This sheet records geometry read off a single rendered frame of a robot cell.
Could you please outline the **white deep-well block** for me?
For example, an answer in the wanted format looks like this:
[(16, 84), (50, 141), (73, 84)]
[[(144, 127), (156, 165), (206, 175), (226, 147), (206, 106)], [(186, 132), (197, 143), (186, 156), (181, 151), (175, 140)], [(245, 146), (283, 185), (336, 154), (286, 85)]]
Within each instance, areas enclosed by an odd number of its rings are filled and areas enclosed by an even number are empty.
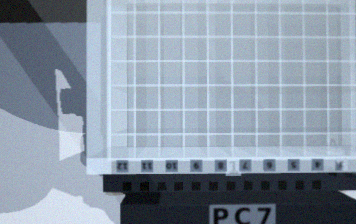
[(87, 174), (321, 172), (356, 172), (356, 0), (87, 0)]

